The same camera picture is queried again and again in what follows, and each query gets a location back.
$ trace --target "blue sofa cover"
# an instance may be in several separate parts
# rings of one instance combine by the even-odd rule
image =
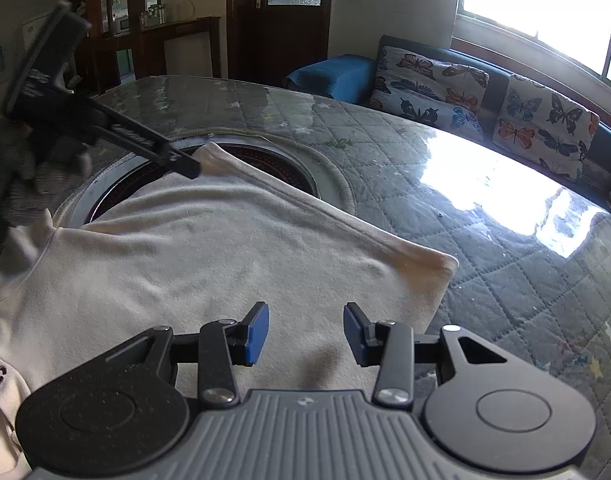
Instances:
[[[503,153],[526,166],[545,173],[540,166],[506,152],[492,143],[492,134],[496,126],[495,117],[498,116],[503,106],[511,72],[454,50],[436,48],[393,36],[381,37],[377,55],[383,46],[404,48],[432,59],[474,66],[489,73],[490,81],[481,102],[482,110],[487,113],[479,115],[479,122],[485,136],[483,144],[491,150]],[[348,54],[295,70],[286,78],[286,87],[339,101],[367,105],[369,96],[372,94],[375,70],[376,62],[373,59]],[[579,181],[570,182],[552,174],[547,173],[547,175],[601,207],[611,210],[607,204],[607,196],[611,189],[611,128],[605,123],[599,123],[583,163],[583,174]]]

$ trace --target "butterfly cushion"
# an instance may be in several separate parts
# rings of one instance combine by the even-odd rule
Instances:
[[[385,46],[369,106],[460,136],[482,140],[476,118],[490,76],[477,68]]]
[[[539,164],[548,173],[575,181],[599,124],[599,117],[559,92],[513,74],[492,141]]]

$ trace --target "door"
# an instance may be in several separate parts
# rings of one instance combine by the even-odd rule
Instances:
[[[326,59],[331,0],[228,0],[228,72],[282,86],[285,76]]]

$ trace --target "gloved hand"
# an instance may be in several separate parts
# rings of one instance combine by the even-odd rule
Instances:
[[[92,171],[90,155],[85,150],[66,163],[37,165],[28,143],[30,131],[26,124],[0,119],[0,159],[14,171],[8,196],[0,204],[0,214],[13,226],[32,223],[53,205],[73,176],[85,178]]]

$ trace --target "wooden console table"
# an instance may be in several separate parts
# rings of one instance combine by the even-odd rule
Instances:
[[[121,84],[116,52],[132,50],[135,78],[151,75],[165,75],[166,51],[164,43],[199,32],[210,35],[210,59],[213,77],[221,77],[221,49],[219,38],[219,17],[209,16],[186,22],[164,23],[138,32],[118,34],[111,38],[86,38],[77,57],[88,65],[87,72],[94,74],[97,91],[101,94]]]

